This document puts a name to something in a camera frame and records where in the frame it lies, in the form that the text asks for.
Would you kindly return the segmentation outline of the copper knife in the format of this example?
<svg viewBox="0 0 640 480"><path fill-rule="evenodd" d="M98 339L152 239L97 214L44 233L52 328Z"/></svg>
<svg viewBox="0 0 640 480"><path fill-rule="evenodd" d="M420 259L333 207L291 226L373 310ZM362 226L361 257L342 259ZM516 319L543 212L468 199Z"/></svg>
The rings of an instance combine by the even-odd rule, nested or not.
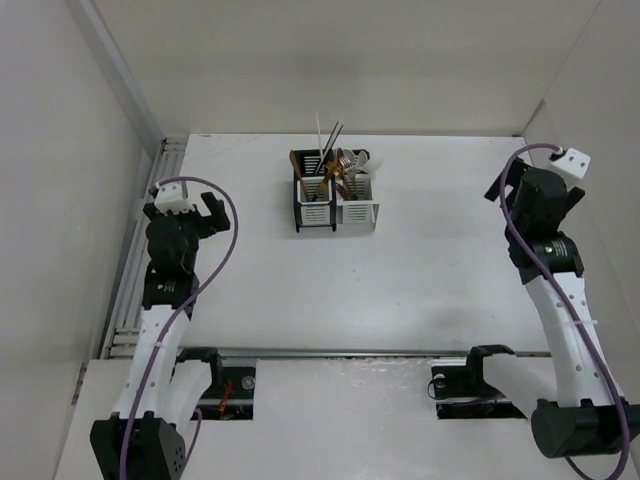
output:
<svg viewBox="0 0 640 480"><path fill-rule="evenodd" d="M301 170L300 170L300 164L299 164L299 162L297 160L296 153L295 153L294 150L291 150L289 152L289 160L290 160L290 163L291 163L291 165L292 165L292 167L294 169L294 173L296 175L296 178L299 181L301 181L302 180L302 174L301 174Z"/></svg>

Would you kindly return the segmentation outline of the small white ceramic spoon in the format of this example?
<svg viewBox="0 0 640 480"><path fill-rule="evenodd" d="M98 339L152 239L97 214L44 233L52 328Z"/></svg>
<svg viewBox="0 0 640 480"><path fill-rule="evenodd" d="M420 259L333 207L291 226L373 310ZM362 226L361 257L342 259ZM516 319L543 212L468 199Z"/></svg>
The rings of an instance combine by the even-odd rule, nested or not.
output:
<svg viewBox="0 0 640 480"><path fill-rule="evenodd" d="M355 155L355 165L356 165L356 169L358 171L363 171L364 170L364 166L366 165L366 163L369 161L369 154L367 151L365 150L360 150L356 155Z"/></svg>

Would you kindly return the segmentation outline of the gold fork green handle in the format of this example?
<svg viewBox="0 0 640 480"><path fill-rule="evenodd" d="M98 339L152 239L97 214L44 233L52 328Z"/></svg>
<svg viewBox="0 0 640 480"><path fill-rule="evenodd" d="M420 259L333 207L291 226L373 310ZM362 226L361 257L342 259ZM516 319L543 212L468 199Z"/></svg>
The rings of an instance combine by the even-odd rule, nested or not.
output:
<svg viewBox="0 0 640 480"><path fill-rule="evenodd" d="M336 164L336 168L334 170L335 176L341 179L344 179L345 170L349 167L350 162L348 158L344 155L343 150L341 148L338 148L336 150L335 164Z"/></svg>

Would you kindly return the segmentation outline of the silver copper fork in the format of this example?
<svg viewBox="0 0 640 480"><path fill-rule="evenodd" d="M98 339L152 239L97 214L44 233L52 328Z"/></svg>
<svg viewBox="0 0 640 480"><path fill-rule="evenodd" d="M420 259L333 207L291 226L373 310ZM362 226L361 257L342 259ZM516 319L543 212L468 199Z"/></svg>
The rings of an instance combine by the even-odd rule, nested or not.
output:
<svg viewBox="0 0 640 480"><path fill-rule="evenodd" d="M344 155L348 158L350 165L349 167L345 170L345 178L348 181L349 187L350 187L350 192L351 192L351 199L350 200L356 200L357 199L357 193L354 191L354 187L352 186L352 181L355 175L355 157L354 154L350 151L350 150L343 150Z"/></svg>

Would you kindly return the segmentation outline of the gold knife green handle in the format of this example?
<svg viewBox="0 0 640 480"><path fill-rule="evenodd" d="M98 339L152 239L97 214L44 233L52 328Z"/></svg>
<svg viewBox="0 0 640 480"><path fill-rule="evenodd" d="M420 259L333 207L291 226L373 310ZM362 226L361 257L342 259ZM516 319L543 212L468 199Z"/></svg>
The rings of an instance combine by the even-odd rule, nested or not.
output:
<svg viewBox="0 0 640 480"><path fill-rule="evenodd" d="M322 181L319 183L314 197L312 198L313 202L317 201L318 198L320 196L322 196L324 194L324 192L326 191L331 178L334 176L334 171L335 171L336 167L337 167L337 161L336 160L334 160L334 161L332 161L332 162L327 164L327 171L326 171Z"/></svg>

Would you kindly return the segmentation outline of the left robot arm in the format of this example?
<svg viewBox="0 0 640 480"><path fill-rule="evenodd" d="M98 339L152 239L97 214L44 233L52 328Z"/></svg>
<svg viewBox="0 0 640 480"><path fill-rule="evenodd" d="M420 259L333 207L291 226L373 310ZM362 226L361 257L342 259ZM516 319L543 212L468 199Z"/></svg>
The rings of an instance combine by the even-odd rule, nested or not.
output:
<svg viewBox="0 0 640 480"><path fill-rule="evenodd" d="M201 396L217 394L224 373L214 350L182 353L197 296L208 286L195 272L199 244L236 231L235 212L211 192L201 214L165 186L144 207L149 262L141 325L125 386L110 416L93 423L90 444L105 479L178 479L191 451L186 432Z"/></svg>

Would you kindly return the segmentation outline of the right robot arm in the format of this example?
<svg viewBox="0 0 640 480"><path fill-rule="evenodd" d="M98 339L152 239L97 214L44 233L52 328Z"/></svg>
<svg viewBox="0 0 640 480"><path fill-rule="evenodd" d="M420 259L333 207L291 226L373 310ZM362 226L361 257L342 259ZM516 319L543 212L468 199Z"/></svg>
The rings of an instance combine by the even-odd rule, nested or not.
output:
<svg viewBox="0 0 640 480"><path fill-rule="evenodd" d="M578 177L517 158L485 195L504 213L509 258L541 320L555 383L528 371L504 345L472 348L463 369L470 391L495 390L525 415L547 458L623 454L638 432L639 408L625 400L597 338L579 250L560 230L584 196L567 184Z"/></svg>

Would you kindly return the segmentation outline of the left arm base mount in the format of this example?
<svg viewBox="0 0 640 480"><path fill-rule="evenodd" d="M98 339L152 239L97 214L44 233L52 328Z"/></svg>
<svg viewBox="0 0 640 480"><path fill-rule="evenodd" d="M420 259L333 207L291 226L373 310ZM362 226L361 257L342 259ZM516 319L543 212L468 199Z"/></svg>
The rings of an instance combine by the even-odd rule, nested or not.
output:
<svg viewBox="0 0 640 480"><path fill-rule="evenodd" d="M213 347L192 347L178 354L176 364L187 361L206 364L212 374L212 382L197 404L204 420L253 419L257 377L255 359L224 356Z"/></svg>

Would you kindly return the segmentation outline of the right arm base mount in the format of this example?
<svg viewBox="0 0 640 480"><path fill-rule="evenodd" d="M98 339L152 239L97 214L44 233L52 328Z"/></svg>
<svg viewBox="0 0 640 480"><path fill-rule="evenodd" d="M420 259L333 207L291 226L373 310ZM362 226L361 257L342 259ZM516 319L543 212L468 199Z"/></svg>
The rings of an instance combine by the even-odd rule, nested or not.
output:
<svg viewBox="0 0 640 480"><path fill-rule="evenodd" d="M484 360L515 352L504 345L473 347L465 357L431 362L427 395L435 402L438 420L525 419L526 416L484 378Z"/></svg>

